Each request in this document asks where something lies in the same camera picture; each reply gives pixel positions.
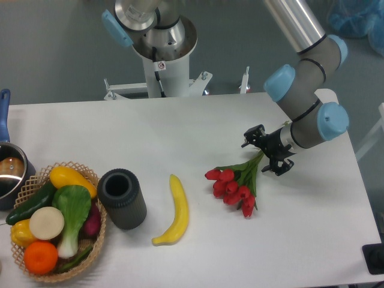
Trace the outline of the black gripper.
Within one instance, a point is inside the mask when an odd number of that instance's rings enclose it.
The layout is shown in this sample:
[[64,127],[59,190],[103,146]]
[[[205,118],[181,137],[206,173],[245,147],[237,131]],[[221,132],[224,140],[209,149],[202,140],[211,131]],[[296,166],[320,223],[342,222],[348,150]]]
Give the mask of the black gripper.
[[275,173],[276,176],[281,176],[294,166],[292,160],[285,159],[295,153],[291,151],[291,144],[283,143],[281,140],[282,131],[283,128],[280,128],[273,133],[266,134],[264,125],[260,124],[249,128],[244,133],[244,143],[241,147],[244,148],[248,145],[253,145],[257,148],[260,147],[270,159],[269,164],[262,169],[262,172],[270,171]]

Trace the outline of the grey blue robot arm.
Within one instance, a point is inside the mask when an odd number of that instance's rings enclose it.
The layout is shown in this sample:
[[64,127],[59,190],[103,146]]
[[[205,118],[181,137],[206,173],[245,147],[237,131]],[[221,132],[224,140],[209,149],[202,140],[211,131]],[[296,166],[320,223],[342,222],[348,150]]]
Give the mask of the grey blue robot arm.
[[[323,103],[316,90],[343,64],[345,42],[327,35],[305,1],[266,1],[265,6],[298,54],[295,67],[284,65],[264,83],[264,90],[290,123],[272,133],[264,126],[248,129],[245,145],[260,148],[269,160],[265,170],[282,175],[290,157],[345,133],[349,117],[335,103]],[[182,17],[175,1],[116,1],[101,16],[111,37],[141,57],[148,96],[198,96],[207,77],[189,78],[189,56],[197,43],[194,25]]]

